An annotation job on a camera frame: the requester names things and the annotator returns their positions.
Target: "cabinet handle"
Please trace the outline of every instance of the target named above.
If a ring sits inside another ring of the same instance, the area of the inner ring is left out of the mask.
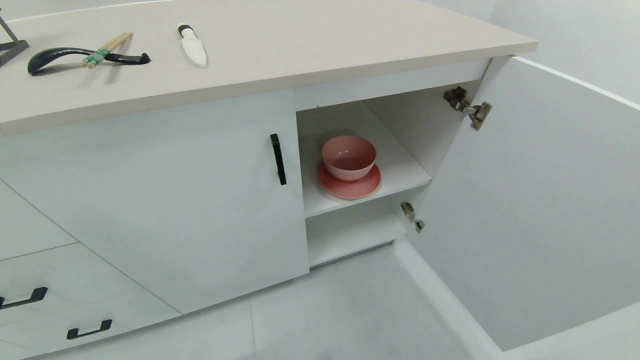
[[[27,300],[21,300],[21,301],[12,302],[11,304],[3,304],[4,298],[2,296],[0,296],[0,310],[8,309],[10,307],[16,307],[16,306],[20,306],[20,305],[26,305],[26,304],[30,304],[32,302],[38,302],[40,300],[43,300],[44,299],[44,295],[47,294],[47,290],[48,289],[45,288],[45,287],[33,289],[33,292],[31,293],[31,297],[30,298],[28,298]]]
[[[78,335],[78,331],[80,331],[80,329],[78,328],[67,331],[67,340],[73,340],[73,339],[82,338],[83,336],[97,334],[98,332],[107,331],[110,328],[111,328],[111,319],[103,320],[102,323],[100,324],[100,329],[97,329],[95,331],[86,332],[80,335]]]
[[[282,161],[282,150],[280,149],[280,139],[278,139],[278,134],[271,134],[271,144],[273,145],[273,154],[276,156],[276,166],[278,167],[280,185],[286,185],[287,175],[284,173],[284,162]]]

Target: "beige countertop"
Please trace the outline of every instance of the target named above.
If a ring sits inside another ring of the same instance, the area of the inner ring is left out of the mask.
[[[182,51],[193,27],[209,66]],[[166,1],[60,13],[9,23],[31,47],[0,68],[0,136],[225,97],[535,50],[523,35],[419,0]],[[132,31],[128,55],[147,65],[74,68],[81,55],[30,76],[50,47],[95,50]]]

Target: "pink bowl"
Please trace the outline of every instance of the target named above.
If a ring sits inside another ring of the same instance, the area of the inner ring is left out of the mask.
[[[322,160],[327,171],[345,181],[356,181],[367,175],[376,156],[376,148],[355,135],[336,136],[322,146]]]

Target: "white knife sheath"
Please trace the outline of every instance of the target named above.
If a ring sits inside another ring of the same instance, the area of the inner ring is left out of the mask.
[[[204,47],[191,26],[181,22],[178,24],[178,33],[182,36],[182,48],[189,59],[200,67],[207,67],[207,53],[204,52]]]

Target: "white cabinet door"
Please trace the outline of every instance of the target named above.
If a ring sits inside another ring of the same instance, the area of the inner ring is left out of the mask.
[[[0,341],[0,354],[2,354],[2,360],[20,360],[40,355],[42,351],[31,350],[30,348],[19,347],[18,345]]]
[[[44,295],[30,302],[36,290]],[[0,261],[0,326],[136,290],[138,284],[80,243]]]
[[[0,181],[0,260],[74,242],[69,234]]]
[[[140,329],[179,315],[150,292],[138,290],[113,299],[0,326],[0,340],[54,352]]]
[[[289,92],[3,138],[0,177],[181,313],[308,272]]]
[[[640,301],[640,107],[496,59],[412,245],[503,350]]]

